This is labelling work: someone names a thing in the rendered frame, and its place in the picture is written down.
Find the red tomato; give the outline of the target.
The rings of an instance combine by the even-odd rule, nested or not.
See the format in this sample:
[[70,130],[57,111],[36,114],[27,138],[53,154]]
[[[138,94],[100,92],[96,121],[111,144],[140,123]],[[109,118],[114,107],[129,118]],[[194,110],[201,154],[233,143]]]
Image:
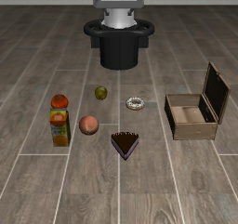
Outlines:
[[57,94],[51,99],[51,107],[54,109],[67,108],[69,101],[65,95]]

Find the green-brown kiwi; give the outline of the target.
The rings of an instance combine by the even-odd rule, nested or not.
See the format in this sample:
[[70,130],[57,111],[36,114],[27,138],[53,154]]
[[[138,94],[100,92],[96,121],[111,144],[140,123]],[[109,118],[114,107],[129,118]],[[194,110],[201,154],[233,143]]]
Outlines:
[[108,90],[106,87],[104,86],[98,86],[95,89],[95,97],[99,100],[104,100],[107,98],[108,95]]

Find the pink peach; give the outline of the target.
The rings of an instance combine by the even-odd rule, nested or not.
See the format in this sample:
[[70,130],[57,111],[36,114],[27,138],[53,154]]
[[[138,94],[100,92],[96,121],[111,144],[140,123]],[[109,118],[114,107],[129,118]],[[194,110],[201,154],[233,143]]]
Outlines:
[[99,129],[99,121],[91,115],[81,118],[79,129],[85,135],[94,135]]

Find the white sprinkled donut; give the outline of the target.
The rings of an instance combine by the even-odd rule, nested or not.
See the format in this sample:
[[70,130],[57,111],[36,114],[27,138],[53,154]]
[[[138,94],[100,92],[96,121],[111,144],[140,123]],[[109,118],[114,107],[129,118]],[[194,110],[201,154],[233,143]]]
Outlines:
[[145,102],[139,97],[130,97],[126,100],[126,106],[128,109],[138,111],[144,108]]

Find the orange juice carton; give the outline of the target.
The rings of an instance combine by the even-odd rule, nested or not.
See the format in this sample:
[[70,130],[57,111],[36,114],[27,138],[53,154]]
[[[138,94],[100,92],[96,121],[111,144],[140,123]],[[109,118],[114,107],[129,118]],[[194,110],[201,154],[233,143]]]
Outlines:
[[51,109],[49,123],[53,145],[67,147],[71,142],[69,113],[66,109]]

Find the chocolate cake wedge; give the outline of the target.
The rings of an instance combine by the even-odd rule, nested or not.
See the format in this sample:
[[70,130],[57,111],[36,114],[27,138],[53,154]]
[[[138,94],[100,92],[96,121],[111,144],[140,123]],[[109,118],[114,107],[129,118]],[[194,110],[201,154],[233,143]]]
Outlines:
[[111,143],[126,160],[139,144],[139,135],[132,132],[119,132],[111,135]]

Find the wooden box lid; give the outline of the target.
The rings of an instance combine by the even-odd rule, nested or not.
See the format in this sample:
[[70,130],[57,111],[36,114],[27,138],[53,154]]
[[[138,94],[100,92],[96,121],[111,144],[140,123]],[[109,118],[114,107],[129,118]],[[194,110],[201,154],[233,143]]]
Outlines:
[[205,76],[203,96],[212,112],[214,119],[220,125],[226,111],[231,88],[222,77],[214,63],[209,62]]

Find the wooden box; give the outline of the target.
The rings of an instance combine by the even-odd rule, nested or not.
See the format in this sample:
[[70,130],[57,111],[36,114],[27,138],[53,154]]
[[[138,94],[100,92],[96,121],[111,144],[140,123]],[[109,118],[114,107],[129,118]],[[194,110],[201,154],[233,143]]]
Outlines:
[[218,122],[203,95],[166,95],[165,114],[174,140],[215,139]]

